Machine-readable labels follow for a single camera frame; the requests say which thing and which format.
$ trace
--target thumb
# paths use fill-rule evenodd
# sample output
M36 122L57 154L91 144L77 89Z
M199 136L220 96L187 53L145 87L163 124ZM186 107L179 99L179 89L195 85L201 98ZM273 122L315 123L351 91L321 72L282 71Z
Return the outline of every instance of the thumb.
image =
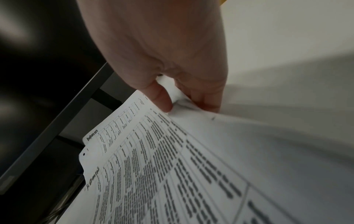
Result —
M145 94L160 110L169 112L172 109L171 98L166 89L154 80L146 88L138 89Z

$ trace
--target white paper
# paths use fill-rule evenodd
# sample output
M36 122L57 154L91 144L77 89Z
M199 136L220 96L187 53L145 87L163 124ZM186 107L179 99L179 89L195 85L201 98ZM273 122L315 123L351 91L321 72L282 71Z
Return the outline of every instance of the white paper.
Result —
M351 162L185 103L167 115L135 92L98 125L58 223L352 223Z

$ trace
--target computer monitor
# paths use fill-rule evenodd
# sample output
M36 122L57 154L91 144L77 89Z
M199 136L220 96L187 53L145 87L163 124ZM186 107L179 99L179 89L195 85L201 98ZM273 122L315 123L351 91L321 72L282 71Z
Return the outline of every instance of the computer monitor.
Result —
M0 21L0 193L4 193L38 150L60 132L61 123L80 109L90 93L82 92L85 85L97 79L86 86L92 91L103 81L94 76L105 60L76 1L1 1ZM105 72L112 74L110 67Z

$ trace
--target hand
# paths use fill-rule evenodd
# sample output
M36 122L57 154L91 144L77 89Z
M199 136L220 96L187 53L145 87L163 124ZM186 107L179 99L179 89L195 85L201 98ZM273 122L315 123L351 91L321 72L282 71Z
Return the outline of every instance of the hand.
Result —
M164 74L200 108L218 112L228 66L217 0L78 0L88 31L114 71L162 111Z

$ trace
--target sheet of paper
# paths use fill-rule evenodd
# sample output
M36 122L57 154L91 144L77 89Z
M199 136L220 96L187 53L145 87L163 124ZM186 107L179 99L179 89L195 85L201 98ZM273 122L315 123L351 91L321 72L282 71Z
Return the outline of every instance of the sheet of paper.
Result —
M183 103L167 115L139 92L127 102L98 130L140 102L126 128L80 154L86 187L58 223L352 223L351 163Z

